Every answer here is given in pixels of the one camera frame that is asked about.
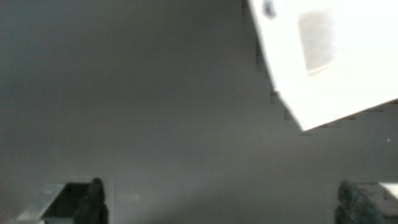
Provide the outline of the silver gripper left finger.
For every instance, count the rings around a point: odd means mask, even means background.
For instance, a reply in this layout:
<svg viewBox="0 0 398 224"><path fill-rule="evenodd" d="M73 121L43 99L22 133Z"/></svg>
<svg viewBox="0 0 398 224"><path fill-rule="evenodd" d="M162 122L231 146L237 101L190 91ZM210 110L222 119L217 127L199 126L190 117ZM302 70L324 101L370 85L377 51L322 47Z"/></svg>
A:
<svg viewBox="0 0 398 224"><path fill-rule="evenodd" d="M16 224L109 224L102 179L46 185Z"/></svg>

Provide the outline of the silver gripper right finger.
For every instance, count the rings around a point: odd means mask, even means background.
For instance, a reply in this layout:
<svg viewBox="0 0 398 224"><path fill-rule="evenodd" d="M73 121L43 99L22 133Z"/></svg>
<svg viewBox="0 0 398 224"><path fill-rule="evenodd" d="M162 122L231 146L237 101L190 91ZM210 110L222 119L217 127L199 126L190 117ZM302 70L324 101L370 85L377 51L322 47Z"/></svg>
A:
<svg viewBox="0 0 398 224"><path fill-rule="evenodd" d="M398 183L343 181L334 224L398 224Z"/></svg>

